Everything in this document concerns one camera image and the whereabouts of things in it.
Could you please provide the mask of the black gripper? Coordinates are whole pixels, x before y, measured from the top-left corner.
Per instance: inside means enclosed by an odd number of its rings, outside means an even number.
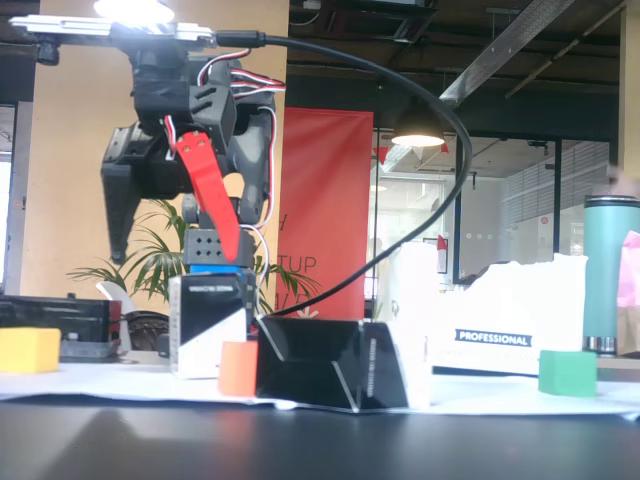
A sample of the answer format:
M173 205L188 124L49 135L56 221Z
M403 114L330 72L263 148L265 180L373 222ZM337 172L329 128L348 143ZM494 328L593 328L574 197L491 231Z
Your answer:
M101 165L111 260L125 263L141 199L194 191L225 259L235 262L240 226L215 154L226 153L236 123L229 63L218 62L209 81L198 79L206 61L183 49L140 49L128 57L137 120L114 131Z

